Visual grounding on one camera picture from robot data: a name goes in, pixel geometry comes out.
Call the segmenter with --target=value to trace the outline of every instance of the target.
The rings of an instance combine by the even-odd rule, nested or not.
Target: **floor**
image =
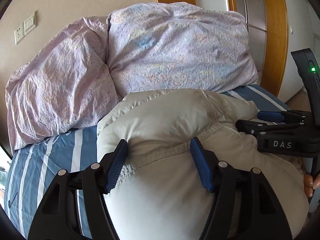
[[[286,104],[293,110],[311,111],[308,95],[304,90],[300,90]]]

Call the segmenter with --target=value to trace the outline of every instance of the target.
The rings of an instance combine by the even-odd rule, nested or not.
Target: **wooden door frame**
[[[187,2],[196,0],[156,0],[157,2]],[[267,43],[260,86],[278,96],[288,53],[288,18],[285,0],[265,0],[267,18]],[[236,11],[236,0],[228,0],[229,10]]]

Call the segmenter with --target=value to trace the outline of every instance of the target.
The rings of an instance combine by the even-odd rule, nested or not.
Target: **screw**
[[[224,161],[221,161],[221,162],[218,163],[218,165],[219,165],[220,167],[222,167],[222,168],[225,168],[225,167],[228,166],[228,163],[226,163],[226,162],[224,162]]]
[[[256,168],[256,167],[254,167],[252,169],[252,171],[253,171],[254,174],[260,174],[261,173],[261,170],[259,168]]]
[[[99,168],[100,167],[100,164],[99,163],[92,163],[91,164],[91,169],[93,169],[93,170],[96,170],[97,168]]]
[[[59,176],[63,176],[63,175],[66,174],[66,173],[67,173],[67,171],[64,170],[64,169],[58,171],[58,175],[59,175]]]

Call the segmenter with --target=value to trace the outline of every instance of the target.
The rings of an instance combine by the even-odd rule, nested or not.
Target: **garment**
[[[127,95],[97,126],[98,161],[114,151],[120,139],[129,144],[119,181],[105,196],[119,238],[199,238],[214,195],[202,186],[190,154],[194,136],[236,169],[260,168],[296,236],[308,213],[296,159],[258,152],[255,137],[235,127],[238,119],[254,119],[257,112],[253,102],[212,91],[156,90]]]

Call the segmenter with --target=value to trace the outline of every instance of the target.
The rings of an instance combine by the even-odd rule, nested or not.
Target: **blue striped bed sheet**
[[[258,85],[238,87],[224,94],[252,100],[263,111],[288,109]],[[25,238],[36,209],[58,170],[80,171],[97,161],[96,132],[96,126],[71,129],[15,152],[6,182],[4,210]],[[82,233],[91,238],[81,190],[77,191],[77,202]]]

